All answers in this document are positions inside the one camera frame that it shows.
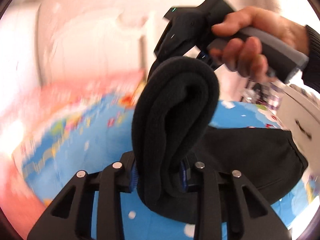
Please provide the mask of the black sleeve right forearm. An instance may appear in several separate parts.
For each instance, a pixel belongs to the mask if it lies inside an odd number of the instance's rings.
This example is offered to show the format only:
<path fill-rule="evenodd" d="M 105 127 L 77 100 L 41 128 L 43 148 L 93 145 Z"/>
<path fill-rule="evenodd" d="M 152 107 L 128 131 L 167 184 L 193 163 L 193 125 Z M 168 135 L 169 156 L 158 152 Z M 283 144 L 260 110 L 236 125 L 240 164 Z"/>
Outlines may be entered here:
<path fill-rule="evenodd" d="M 302 80 L 304 84 L 318 93 L 320 92 L 320 35 L 310 26 L 306 25 L 309 39 L 309 61 L 303 70 Z"/>

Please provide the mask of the person right hand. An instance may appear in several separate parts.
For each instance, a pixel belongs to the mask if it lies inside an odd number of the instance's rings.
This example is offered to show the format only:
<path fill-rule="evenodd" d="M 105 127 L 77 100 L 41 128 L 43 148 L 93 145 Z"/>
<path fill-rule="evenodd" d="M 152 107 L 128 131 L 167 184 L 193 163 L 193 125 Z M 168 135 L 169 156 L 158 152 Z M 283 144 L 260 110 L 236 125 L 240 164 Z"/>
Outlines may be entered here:
<path fill-rule="evenodd" d="M 245 7 L 228 14 L 222 23 L 212 27 L 212 31 L 217 36 L 226 37 L 247 26 L 267 32 L 293 49 L 305 55 L 309 54 L 309 39 L 304 26 L 258 7 Z M 249 77 L 258 83 L 276 80 L 275 77 L 267 76 L 268 62 L 262 54 L 262 43 L 257 37 L 249 37 L 245 41 L 234 38 L 223 50 L 211 48 L 209 52 L 230 71 L 238 72 L 242 77 Z"/>

